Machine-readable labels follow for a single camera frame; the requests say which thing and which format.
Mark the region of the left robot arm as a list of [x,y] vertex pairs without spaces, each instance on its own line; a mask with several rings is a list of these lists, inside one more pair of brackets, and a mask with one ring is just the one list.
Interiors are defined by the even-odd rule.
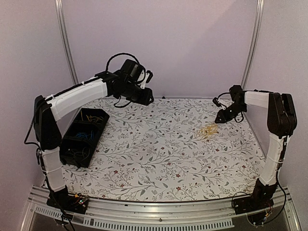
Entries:
[[110,96],[141,105],[149,105],[154,101],[152,90],[146,87],[154,75],[134,55],[127,53],[129,58],[120,69],[113,73],[109,71],[111,61],[122,55],[124,53],[113,55],[107,61],[105,70],[88,80],[59,93],[35,98],[29,131],[34,131],[36,140],[28,141],[28,137],[25,137],[24,144],[36,146],[38,163],[47,187],[54,193],[52,199],[61,209],[69,208],[72,202],[71,197],[63,192],[67,191],[67,186],[60,161],[63,133],[58,122],[67,116],[75,116],[82,106]]

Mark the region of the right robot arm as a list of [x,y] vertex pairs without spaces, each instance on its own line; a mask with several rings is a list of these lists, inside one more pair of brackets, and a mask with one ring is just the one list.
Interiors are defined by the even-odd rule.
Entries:
[[293,98],[289,93],[262,90],[243,90],[240,85],[229,89],[232,104],[217,113],[215,123],[224,124],[247,112],[248,106],[267,109],[269,147],[262,173],[249,198],[249,206],[259,210],[271,199],[278,186],[278,171],[281,168],[287,144],[297,126]]

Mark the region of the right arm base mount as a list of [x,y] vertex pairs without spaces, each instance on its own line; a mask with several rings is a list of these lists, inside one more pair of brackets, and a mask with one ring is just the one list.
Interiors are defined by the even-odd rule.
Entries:
[[251,196],[232,198],[231,206],[236,215],[246,214],[247,220],[254,226],[263,225],[272,214],[274,202],[266,199],[256,202]]

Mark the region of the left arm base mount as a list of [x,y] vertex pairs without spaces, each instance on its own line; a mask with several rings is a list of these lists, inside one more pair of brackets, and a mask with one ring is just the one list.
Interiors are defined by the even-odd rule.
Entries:
[[69,194],[67,187],[54,192],[50,190],[47,205],[64,211],[85,214],[89,203],[89,197],[81,193]]

